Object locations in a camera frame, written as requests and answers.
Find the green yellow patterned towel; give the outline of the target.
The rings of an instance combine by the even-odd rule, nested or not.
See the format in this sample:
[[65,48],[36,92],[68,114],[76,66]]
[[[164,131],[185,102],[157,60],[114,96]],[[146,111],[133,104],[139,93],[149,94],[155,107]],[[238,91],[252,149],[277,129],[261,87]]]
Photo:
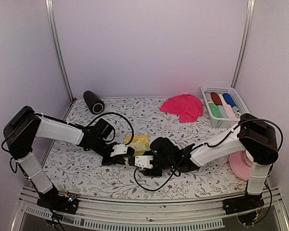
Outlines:
[[128,146],[134,149],[133,156],[142,156],[146,151],[149,151],[149,136],[134,136],[132,142]]

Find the pink towel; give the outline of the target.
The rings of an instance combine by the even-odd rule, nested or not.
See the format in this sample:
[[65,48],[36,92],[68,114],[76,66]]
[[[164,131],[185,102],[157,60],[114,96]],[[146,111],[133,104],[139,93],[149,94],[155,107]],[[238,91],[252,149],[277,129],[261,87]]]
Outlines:
[[160,111],[179,116],[180,123],[194,123],[203,116],[203,104],[199,98],[190,94],[174,96],[166,100]]

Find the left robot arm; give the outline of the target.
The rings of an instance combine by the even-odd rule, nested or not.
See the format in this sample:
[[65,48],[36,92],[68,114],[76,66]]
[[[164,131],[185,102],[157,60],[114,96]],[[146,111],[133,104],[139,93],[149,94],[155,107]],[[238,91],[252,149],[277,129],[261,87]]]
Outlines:
[[43,194],[44,202],[57,209],[62,205],[62,198],[54,192],[55,186],[44,172],[41,158],[35,156],[35,148],[44,140],[62,141],[95,152],[102,157],[103,165],[124,165],[135,150],[129,144],[108,140],[114,130],[101,115],[83,126],[24,106],[4,127],[1,148],[11,155],[36,190]]

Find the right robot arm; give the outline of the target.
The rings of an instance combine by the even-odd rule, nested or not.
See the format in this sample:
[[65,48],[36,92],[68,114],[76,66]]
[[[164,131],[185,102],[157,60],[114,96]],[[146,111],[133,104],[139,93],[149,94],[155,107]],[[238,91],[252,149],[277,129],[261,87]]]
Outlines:
[[136,158],[135,165],[144,175],[160,176],[168,168],[174,175],[176,171],[194,171],[229,156],[231,170],[247,182],[246,194],[240,198],[239,205],[249,210],[262,194],[283,141],[283,132],[277,124],[244,114],[230,129],[198,145],[179,149],[169,139],[159,137],[146,154]]

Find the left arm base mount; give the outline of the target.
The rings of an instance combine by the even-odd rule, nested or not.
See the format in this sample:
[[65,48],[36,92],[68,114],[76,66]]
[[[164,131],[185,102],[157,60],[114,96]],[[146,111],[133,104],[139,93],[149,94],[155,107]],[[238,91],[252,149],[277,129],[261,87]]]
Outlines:
[[39,193],[37,205],[49,209],[75,215],[79,206],[79,200],[70,196],[60,195],[58,191],[52,189],[46,193]]

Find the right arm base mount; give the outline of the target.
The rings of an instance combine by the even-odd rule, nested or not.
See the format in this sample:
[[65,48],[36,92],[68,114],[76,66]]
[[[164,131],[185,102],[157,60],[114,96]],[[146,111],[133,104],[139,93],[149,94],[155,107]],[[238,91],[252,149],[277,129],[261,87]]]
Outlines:
[[261,195],[245,194],[223,200],[223,210],[227,215],[261,208],[262,206],[264,206],[264,201]]

